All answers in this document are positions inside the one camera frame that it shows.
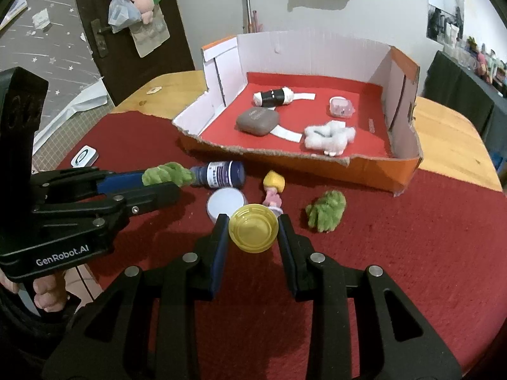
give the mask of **pink doll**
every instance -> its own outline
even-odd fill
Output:
[[[263,205],[268,207],[277,217],[283,214],[282,199],[279,193],[285,188],[285,178],[274,171],[270,171],[263,181],[266,198]]]

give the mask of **door handle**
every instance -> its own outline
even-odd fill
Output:
[[[100,19],[96,18],[90,22],[93,31],[93,38],[95,39],[95,44],[97,45],[98,55],[101,59],[103,59],[106,55],[109,54],[109,50],[107,49],[106,39],[104,38],[104,34],[111,33],[111,26],[103,27],[100,24]]]

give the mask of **yellow bottle cap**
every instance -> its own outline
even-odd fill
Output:
[[[278,220],[261,204],[249,204],[236,210],[229,220],[229,236],[247,253],[268,250],[278,235]]]

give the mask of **orange cardboard box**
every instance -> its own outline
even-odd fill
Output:
[[[204,47],[202,54],[208,91],[173,120],[186,150],[218,152],[395,195],[408,186],[422,161],[412,125],[419,66],[396,47],[299,30],[238,35]],[[252,92],[284,82],[295,92],[316,93],[315,101],[277,108],[280,124],[293,132],[333,119],[325,114],[330,96],[353,101],[356,113],[344,121],[356,127],[356,139],[342,156],[306,150],[302,142],[271,133],[253,137],[234,127],[235,118],[253,106]]]

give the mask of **pink plush toy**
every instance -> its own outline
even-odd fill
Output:
[[[132,0],[134,6],[141,12],[141,20],[143,24],[149,24],[153,21],[153,8],[155,3],[153,0]]]

